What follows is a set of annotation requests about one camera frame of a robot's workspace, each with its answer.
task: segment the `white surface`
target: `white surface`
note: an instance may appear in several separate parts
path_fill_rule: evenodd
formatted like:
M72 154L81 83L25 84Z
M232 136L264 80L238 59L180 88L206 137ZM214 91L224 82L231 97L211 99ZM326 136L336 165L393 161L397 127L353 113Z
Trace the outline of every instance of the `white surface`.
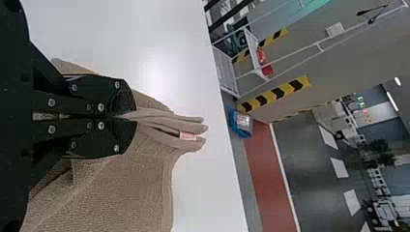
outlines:
M326 28L326 31L328 32L329 37L333 38L336 37L344 32L343 25L341 25L341 22L338 22L328 28Z
M356 191L351 189L344 193L344 199L346 200L347 207L351 216L354 216L361 208Z
M392 102L392 105L395 108L395 111L398 111L398 107L395 104L395 100L392 98L392 95L389 92L387 92L386 94L387 94L387 97L389 98L390 102Z
M336 175L338 178L347 178L349 173L347 173L346 166L344 165L343 160L331 158L332 165L335 169Z
M245 37L247 38L250 59L252 60L253 65L253 72L259 75L259 77L261 77L265 81L268 81L268 77L266 77L260 69L261 66L259 64L259 57L257 55L257 48L259 47L259 42L257 38L247 28L244 28L244 33Z
M221 90L239 98L236 76L232 67L232 59L215 46L212 46L212 51L214 52Z
M361 232L370 232L370 228L368 227L367 222L365 222L365 224L363 225Z
M320 133L322 134L323 141L327 145L329 145L329 146L335 148L336 150L338 150L338 147L336 145L336 142L335 142L335 139L334 139L333 135L331 133L329 133L327 130L324 130L322 127L320 127L320 126L318 126L318 127L320 129Z
M286 178L286 173L285 173L285 171L284 171L283 162L281 161L280 151L279 151L279 146L278 146L278 141L277 141L277 136L275 135L275 130L274 130L273 124L269 124L269 128L271 129L272 139L274 140L275 150L276 150L277 156L278 156L278 162L279 162L279 167L280 167L280 173L281 173L281 175L282 175L282 177L283 177L284 186L285 186L285 188L286 188L286 193L287 193L287 198L289 199L290 209L292 210L293 219L294 219L295 225L296 225L296 230L297 230L297 232L301 232L301 225L300 225L300 223L299 223L298 216L296 215L295 205L294 205L294 203L293 203L293 198L292 198L292 194L291 194L291 192L290 192L289 183L287 182L287 178Z
M363 113L362 110L356 111L354 113L354 117L359 128L381 123L398 117L397 112L389 101L376 104L370 108L367 108L366 111L368 117Z
M31 40L210 126L174 170L174 231L248 231L200 0L22 0Z

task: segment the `red floor stripe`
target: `red floor stripe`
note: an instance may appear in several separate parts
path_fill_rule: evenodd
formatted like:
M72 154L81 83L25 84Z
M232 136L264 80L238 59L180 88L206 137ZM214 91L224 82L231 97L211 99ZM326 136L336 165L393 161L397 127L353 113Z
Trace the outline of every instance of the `red floor stripe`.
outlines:
M245 146L263 232L296 232L269 125L254 122Z

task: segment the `floor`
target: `floor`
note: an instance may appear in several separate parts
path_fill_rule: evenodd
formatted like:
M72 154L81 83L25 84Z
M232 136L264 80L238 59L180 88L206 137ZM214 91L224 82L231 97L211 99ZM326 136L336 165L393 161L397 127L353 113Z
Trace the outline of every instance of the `floor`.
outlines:
M311 112L274 131L302 231L368 231L360 204L371 196L358 153L323 134Z
M233 103L232 96L221 92L223 105L227 120L228 108ZM229 138L231 140L233 158L238 174L239 186L242 194L245 215L247 218L249 232L262 232L262 222L259 214L259 207L256 199L252 176L249 170L249 161L245 149L244 139L229 128Z

